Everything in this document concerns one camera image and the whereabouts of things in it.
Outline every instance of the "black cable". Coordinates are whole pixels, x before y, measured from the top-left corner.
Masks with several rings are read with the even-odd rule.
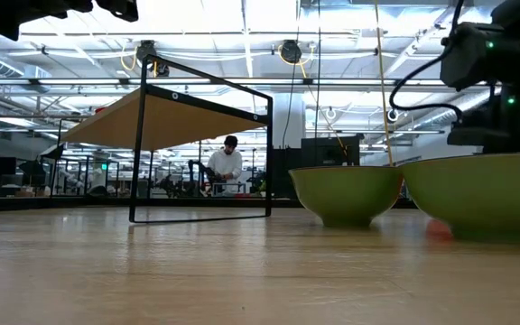
[[[455,33],[455,30],[457,29],[457,26],[459,25],[460,11],[462,10],[462,6],[463,6],[464,2],[465,2],[464,0],[459,0],[457,3],[457,6],[455,8],[454,15],[452,16],[452,26],[450,28],[450,34],[449,34],[450,38]],[[445,108],[452,109],[455,112],[455,114],[457,115],[457,121],[460,122],[462,120],[462,111],[460,110],[460,108],[458,108],[452,104],[449,104],[449,103],[425,104],[425,105],[416,105],[416,106],[411,106],[411,107],[402,107],[395,103],[396,94],[406,84],[406,82],[408,82],[410,79],[414,78],[419,73],[429,69],[431,66],[444,60],[450,54],[451,51],[452,51],[452,45],[445,47],[444,51],[436,59],[433,59],[433,60],[428,61],[427,63],[424,63],[421,67],[415,69],[413,72],[406,75],[406,77],[404,77],[403,79],[398,81],[398,83],[396,83],[395,89],[393,89],[393,91],[391,92],[390,98],[388,100],[390,106],[393,109],[398,109],[398,110],[402,110],[402,111],[413,111],[413,110],[425,109],[425,108],[445,107]]]
[[[300,7],[298,12],[296,13],[296,22],[298,24],[298,29],[296,30],[296,46],[298,46],[298,40],[300,39],[300,24],[298,20],[300,19]],[[284,143],[286,141],[286,133],[288,132],[288,125],[290,124],[290,114],[293,109],[293,95],[294,95],[294,76],[296,74],[296,64],[292,67],[292,85],[290,86],[290,102],[288,103],[288,116],[286,117],[286,127],[284,128],[284,133],[282,135],[282,149],[286,149]]]
[[[316,86],[316,119],[314,121],[314,166],[318,163],[318,112],[320,109],[320,69],[322,68],[321,56],[322,56],[322,32],[320,28],[320,0],[318,0],[318,85]]]

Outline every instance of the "man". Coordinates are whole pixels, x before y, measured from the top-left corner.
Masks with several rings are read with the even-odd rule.
[[[242,174],[242,155],[236,151],[238,139],[229,135],[224,141],[224,148],[212,154],[208,167],[227,183],[237,183]],[[237,192],[237,186],[227,186],[227,192]]]

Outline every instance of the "yellow string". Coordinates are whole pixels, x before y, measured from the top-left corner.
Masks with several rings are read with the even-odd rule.
[[[383,65],[383,47],[380,39],[380,18],[378,9],[378,0],[375,0],[375,13],[376,13],[376,40],[378,41],[378,61],[380,63],[380,90],[383,93],[383,115],[385,120],[385,136],[386,136],[386,149],[388,150],[388,162],[391,166],[393,163],[393,151],[390,146],[390,134],[388,132],[388,116],[386,115],[386,94],[385,94],[385,68]]]
[[[128,67],[127,65],[125,65],[125,62],[124,62],[124,51],[125,51],[125,44],[124,46],[122,47],[122,55],[119,57],[120,61],[122,62],[122,67],[124,67],[124,69],[128,70],[128,71],[131,71],[135,68],[135,62],[136,62],[136,59],[137,59],[137,46],[134,48],[134,63],[132,63],[132,67]]]

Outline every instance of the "bowl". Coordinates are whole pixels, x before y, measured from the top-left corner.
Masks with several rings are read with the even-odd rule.
[[[300,203],[326,227],[368,228],[392,208],[403,177],[394,167],[312,167],[289,171]]]
[[[401,166],[417,207],[457,239],[520,242],[520,153],[474,155]]]

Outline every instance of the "dark hair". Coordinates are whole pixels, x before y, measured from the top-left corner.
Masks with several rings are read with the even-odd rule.
[[[229,135],[226,137],[226,140],[224,140],[224,145],[229,145],[236,148],[238,146],[238,138],[233,135]]]

